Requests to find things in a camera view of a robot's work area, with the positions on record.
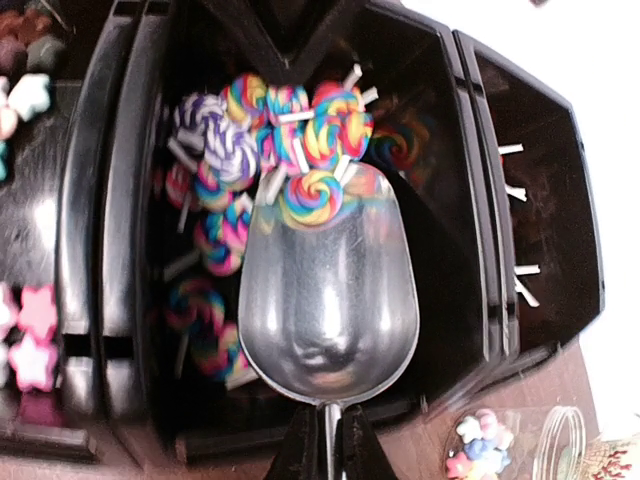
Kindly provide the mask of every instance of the pink star candy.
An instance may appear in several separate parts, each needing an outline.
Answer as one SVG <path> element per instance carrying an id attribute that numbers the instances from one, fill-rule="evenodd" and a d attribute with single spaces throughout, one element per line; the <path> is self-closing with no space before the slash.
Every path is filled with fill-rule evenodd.
<path id="1" fill-rule="evenodd" d="M 25 287 L 22 290 L 22 310 L 18 316 L 18 327 L 33 335 L 40 343 L 48 343 L 58 326 L 53 285 L 40 290 Z"/>
<path id="2" fill-rule="evenodd" d="M 18 388 L 28 392 L 33 388 L 50 392 L 53 389 L 53 368 L 58 351 L 53 345 L 38 345 L 30 334 L 9 349 L 9 363 L 16 371 Z"/>
<path id="3" fill-rule="evenodd" d="M 18 322 L 18 312 L 9 285 L 0 282 L 0 340 L 4 340 L 9 330 Z"/>
<path id="4" fill-rule="evenodd" d="M 464 478 L 473 466 L 473 462 L 467 458 L 464 452 L 448 458 L 445 463 L 447 464 L 447 478 Z"/>

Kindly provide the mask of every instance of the scoop handle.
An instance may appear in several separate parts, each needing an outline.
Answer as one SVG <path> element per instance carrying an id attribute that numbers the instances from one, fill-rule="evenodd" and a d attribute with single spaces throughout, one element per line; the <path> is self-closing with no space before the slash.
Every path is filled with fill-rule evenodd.
<path id="1" fill-rule="evenodd" d="M 327 460 L 327 480 L 340 480 L 342 478 L 342 462 L 337 455 L 336 442 L 339 433 L 339 424 L 342 419 L 342 407 L 337 403 L 327 403 L 322 406 L 324 416 L 325 452 Z"/>

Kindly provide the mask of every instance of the metal scoop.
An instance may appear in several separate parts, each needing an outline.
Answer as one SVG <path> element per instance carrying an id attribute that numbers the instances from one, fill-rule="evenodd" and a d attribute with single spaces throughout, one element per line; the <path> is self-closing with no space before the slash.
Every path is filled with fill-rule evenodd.
<path id="1" fill-rule="evenodd" d="M 342 411 L 405 370 L 419 314 L 409 250 L 391 185 L 349 167 L 345 201 L 325 225 L 287 221 L 282 199 L 256 197 L 242 272 L 239 333 L 249 362 L 279 393 L 323 411 L 327 477 L 340 478 Z"/>

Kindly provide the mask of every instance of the white background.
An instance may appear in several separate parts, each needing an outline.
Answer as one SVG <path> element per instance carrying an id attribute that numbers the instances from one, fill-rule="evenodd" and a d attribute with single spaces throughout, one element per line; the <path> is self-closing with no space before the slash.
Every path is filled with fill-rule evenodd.
<path id="1" fill-rule="evenodd" d="M 404 0 L 514 61 L 574 106 L 600 227 L 603 315 L 580 338 L 600 428 L 640 414 L 640 4 Z"/>

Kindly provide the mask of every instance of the purple and white swirl lollipop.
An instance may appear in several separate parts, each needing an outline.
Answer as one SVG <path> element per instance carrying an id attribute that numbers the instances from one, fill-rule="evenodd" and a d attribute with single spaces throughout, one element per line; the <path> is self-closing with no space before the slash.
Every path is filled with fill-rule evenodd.
<path id="1" fill-rule="evenodd" d="M 255 139 L 249 131 L 230 121 L 208 125 L 204 159 L 221 186 L 233 192 L 251 186 L 260 171 Z"/>

